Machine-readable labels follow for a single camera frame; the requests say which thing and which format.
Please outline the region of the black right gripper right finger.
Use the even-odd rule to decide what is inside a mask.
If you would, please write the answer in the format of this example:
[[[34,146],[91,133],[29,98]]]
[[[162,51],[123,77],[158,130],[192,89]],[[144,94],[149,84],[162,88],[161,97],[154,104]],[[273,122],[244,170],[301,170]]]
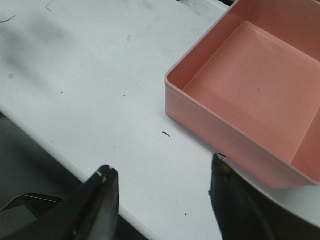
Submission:
[[[224,240],[318,240],[317,226],[265,197],[212,156],[209,196]]]

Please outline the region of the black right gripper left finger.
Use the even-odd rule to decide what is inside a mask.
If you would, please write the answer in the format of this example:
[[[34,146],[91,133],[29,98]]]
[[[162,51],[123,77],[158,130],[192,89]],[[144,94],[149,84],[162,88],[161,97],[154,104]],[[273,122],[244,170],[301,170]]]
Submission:
[[[29,193],[0,210],[2,240],[112,240],[119,212],[118,172],[102,165],[71,196]]]

